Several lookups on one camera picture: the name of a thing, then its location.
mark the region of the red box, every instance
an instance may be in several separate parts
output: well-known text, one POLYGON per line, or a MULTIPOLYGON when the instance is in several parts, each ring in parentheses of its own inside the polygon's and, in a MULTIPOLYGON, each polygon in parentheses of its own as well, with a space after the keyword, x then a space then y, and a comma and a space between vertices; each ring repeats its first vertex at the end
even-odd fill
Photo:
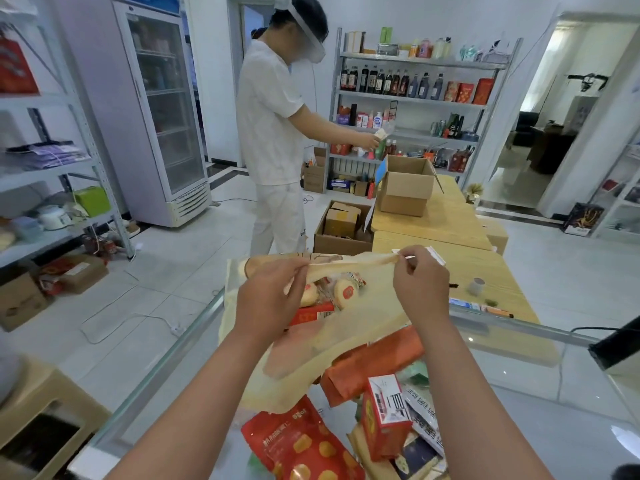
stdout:
POLYGON ((413 422, 395 375, 367 380, 361 423, 373 461, 390 460, 402 453, 413 422))

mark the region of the snack package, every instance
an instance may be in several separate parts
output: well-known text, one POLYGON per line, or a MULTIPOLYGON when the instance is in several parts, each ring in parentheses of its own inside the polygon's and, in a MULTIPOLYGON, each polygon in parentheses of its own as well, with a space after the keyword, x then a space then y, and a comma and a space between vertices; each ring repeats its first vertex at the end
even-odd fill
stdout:
POLYGON ((241 431, 276 480, 365 478, 363 468, 327 429, 306 395, 284 414, 257 414, 241 431))

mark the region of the refrigerator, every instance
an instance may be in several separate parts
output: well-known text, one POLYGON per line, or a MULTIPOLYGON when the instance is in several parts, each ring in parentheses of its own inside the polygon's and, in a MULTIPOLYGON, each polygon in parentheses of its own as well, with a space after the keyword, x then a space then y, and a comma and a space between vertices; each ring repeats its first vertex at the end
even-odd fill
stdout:
POLYGON ((127 0, 54 1, 131 217, 185 224, 211 192, 180 15, 127 0))

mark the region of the human hand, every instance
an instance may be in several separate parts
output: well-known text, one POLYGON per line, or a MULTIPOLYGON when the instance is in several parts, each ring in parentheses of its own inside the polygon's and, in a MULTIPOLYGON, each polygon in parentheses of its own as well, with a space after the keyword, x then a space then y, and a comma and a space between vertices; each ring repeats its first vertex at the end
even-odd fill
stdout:
POLYGON ((394 289, 404 312, 414 325, 432 316, 449 315, 449 271, 424 246, 398 252, 394 289))
POLYGON ((357 133, 354 131, 352 145, 362 148, 366 152, 373 152, 380 144, 380 138, 371 133, 357 133))
POLYGON ((307 259, 290 258, 260 266, 238 290, 234 336, 265 350, 279 338, 300 307, 308 265, 307 259))

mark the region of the person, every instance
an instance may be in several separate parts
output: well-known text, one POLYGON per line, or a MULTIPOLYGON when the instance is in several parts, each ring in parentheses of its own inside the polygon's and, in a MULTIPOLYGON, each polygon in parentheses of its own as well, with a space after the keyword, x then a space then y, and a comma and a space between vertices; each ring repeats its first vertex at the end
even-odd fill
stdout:
MULTIPOLYGON (((394 288, 424 346, 451 477, 552 480, 449 319, 449 272, 422 246, 399 254, 394 288)), ((108 480, 209 478, 253 368, 300 305, 307 265, 276 260, 240 287, 233 330, 108 480)))
POLYGON ((304 103, 288 67, 316 47, 322 48, 328 34, 327 19, 317 0, 291 0, 289 6, 277 9, 267 30, 252 40, 238 83, 240 152, 257 195, 252 256, 269 254, 274 241, 279 253, 305 250, 300 189, 303 137, 352 144, 367 151, 379 144, 374 135, 333 124, 304 103))

